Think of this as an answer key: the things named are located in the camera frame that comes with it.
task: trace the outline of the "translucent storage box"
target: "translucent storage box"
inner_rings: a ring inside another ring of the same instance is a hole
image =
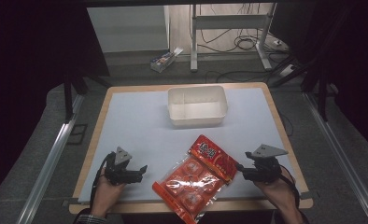
[[[216,125],[228,111],[221,86],[177,87],[168,91],[170,119],[176,126]]]

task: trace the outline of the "table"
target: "table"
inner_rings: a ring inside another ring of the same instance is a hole
[[[87,178],[88,172],[90,171],[92,159],[94,157],[101,132],[103,130],[104,121],[106,120],[107,111],[109,108],[109,103],[116,92],[144,92],[144,91],[167,91],[172,87],[191,87],[191,86],[205,86],[208,84],[196,84],[196,85],[162,85],[162,86],[137,86],[137,87],[113,87],[108,89],[106,98],[102,105],[99,118],[97,120],[95,130],[93,132],[92,140],[86,155],[85,161],[83,163],[78,183],[76,189],[73,193],[73,198],[78,198],[81,190],[84,186],[85,179]],[[280,121],[279,115],[277,113],[274,101],[272,99],[271,93],[264,83],[242,83],[242,84],[221,84],[226,90],[232,89],[253,89],[260,88],[265,96],[265,100],[269,106],[272,117],[276,124],[278,135],[281,138],[284,148],[289,152],[288,158],[293,169],[294,175],[297,179],[297,186],[299,191],[308,192],[307,185],[304,181],[301,169],[292,151],[290,141],[286,136],[283,124]],[[312,199],[304,199],[300,202],[300,208],[310,208],[313,205]],[[71,213],[76,214],[83,208],[88,207],[86,204],[70,204],[69,210]],[[268,201],[265,199],[241,199],[241,200],[217,200],[209,207],[209,211],[251,211],[251,210],[265,210],[265,209],[275,209]],[[113,213],[120,214],[136,214],[136,213],[171,213],[170,208],[168,208],[164,202],[123,202],[114,206]]]

